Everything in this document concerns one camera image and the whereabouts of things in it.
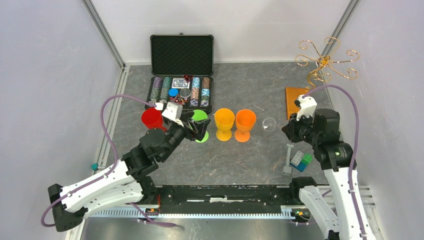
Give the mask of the green plastic wine glass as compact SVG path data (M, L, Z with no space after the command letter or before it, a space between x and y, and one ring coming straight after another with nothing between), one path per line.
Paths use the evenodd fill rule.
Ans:
M192 119L194 121L206 120L208 118L208 115L203 110L196 109L193 112L194 112L194 114L192 116ZM206 142L208 140L208 138L209 138L209 132L206 131L203 139L202 140L196 140L196 142L197 143L204 143L204 142Z

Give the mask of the red plastic wine glass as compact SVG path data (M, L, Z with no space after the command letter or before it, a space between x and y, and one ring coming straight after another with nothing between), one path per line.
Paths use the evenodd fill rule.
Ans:
M155 108L148 108L141 114L141 122L148 129L162 129L164 132L167 130L164 127L164 121L162 113Z

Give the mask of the yellow plastic wine glass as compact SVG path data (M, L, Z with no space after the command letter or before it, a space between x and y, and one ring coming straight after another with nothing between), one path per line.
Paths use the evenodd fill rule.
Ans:
M228 108L220 108L214 114L214 121L217 127L217 139L222 142L228 141L232 137L235 114Z

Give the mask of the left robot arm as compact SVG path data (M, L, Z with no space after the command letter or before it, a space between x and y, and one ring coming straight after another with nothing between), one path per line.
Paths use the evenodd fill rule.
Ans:
M185 139L202 140L211 119L193 119L185 112L167 130L149 129L139 144L104 170L67 186L48 187L57 232L68 231L91 215L121 204L153 203L157 190L149 174L158 169Z

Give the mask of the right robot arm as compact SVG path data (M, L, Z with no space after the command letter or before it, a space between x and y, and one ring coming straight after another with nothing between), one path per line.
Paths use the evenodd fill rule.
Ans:
M289 199L304 204L325 240L374 240L361 196L356 166L351 164L353 148L340 139L340 115L332 109L318 109L314 116L293 113L282 128L292 143L312 146L328 181L335 210L324 200L312 177L296 177L290 183Z

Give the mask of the orange plastic wine glass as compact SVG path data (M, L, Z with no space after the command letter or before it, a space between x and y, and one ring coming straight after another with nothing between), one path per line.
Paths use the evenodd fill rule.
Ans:
M240 110L235 116L235 139L238 142L245 143L250 139L250 131L256 123L256 114L249 109Z

